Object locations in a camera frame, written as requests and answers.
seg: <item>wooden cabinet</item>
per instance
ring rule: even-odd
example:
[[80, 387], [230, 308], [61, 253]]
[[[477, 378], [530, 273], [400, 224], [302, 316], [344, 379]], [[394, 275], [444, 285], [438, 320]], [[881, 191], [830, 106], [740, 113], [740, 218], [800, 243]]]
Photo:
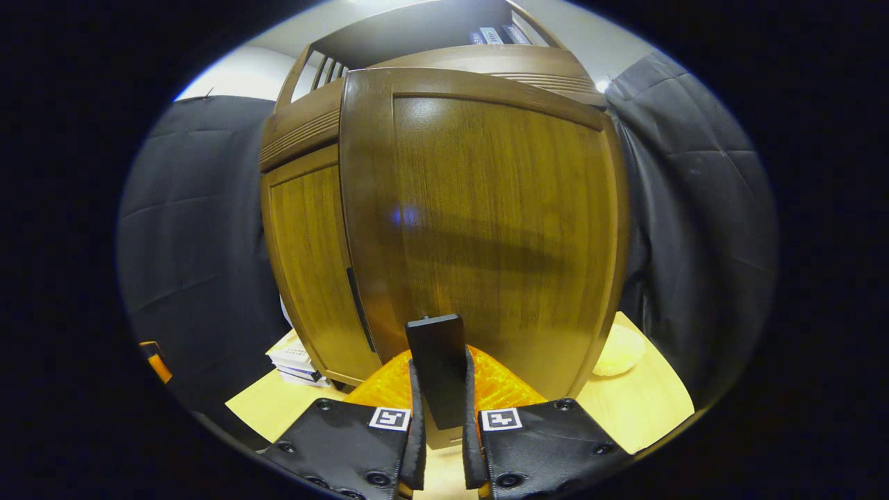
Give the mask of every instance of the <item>wooden cabinet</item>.
[[[549, 46], [466, 45], [517, 16]], [[313, 52], [313, 90], [292, 102]], [[263, 132], [262, 212], [284, 306], [322, 373], [360, 383], [407, 349], [404, 323], [459, 313], [469, 343], [541, 394], [576, 395], [627, 248], [603, 103], [511, 2], [410, 5], [306, 47]]]
[[361, 383], [380, 359], [349, 286], [336, 145], [263, 176], [261, 188], [268, 255], [293, 326], [325, 376]]
[[623, 278], [615, 146], [601, 113], [529, 85], [443, 69], [351, 72], [343, 206], [382, 361], [408, 348], [407, 321], [458, 313], [468, 343], [543, 396], [576, 395]]

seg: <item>white ceiling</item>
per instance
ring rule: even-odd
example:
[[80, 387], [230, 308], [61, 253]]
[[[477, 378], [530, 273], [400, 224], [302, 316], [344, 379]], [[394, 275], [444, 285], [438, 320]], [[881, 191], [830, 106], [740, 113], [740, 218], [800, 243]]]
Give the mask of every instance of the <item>white ceiling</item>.
[[[306, 45], [337, 29], [417, 0], [331, 0], [270, 28], [247, 43], [298, 57]], [[583, 64], [600, 90], [654, 47], [605, 18], [563, 0], [515, 0]], [[310, 60], [316, 66], [320, 62]]]

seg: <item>cabinet handle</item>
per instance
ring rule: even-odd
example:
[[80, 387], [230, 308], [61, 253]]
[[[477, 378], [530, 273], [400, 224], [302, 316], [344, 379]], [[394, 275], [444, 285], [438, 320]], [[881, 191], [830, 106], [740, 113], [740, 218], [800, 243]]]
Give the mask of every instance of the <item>cabinet handle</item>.
[[352, 299], [355, 300], [355, 311], [358, 313], [358, 320], [361, 321], [364, 338], [367, 340], [367, 347], [371, 349], [371, 352], [376, 352], [377, 350], [373, 347], [373, 339], [371, 338], [371, 328], [367, 325], [367, 318], [364, 316], [364, 306], [361, 305], [361, 299], [358, 298], [358, 282], [355, 280], [355, 270], [346, 268], [346, 276], [348, 276], [348, 287], [352, 290]]

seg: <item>stack of paper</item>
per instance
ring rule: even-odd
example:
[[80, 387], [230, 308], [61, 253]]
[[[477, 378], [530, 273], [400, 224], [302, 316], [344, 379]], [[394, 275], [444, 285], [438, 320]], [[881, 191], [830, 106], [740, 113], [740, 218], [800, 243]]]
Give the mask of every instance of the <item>stack of paper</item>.
[[330, 387], [330, 381], [312, 366], [312, 360], [295, 330], [291, 330], [266, 354], [277, 367], [278, 374], [287, 382]]

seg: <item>cabinet door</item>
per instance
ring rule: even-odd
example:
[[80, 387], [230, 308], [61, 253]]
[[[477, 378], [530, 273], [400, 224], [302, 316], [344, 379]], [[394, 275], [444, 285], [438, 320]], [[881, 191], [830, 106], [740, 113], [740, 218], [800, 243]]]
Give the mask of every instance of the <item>cabinet door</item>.
[[337, 147], [266, 174], [262, 217], [278, 290], [313, 364], [334, 380], [360, 383], [380, 359], [348, 282]]
[[458, 313], [468, 343], [545, 397], [580, 391], [627, 252], [626, 181], [603, 114], [462, 71], [351, 71], [340, 171], [384, 362], [408, 348], [405, 322]]

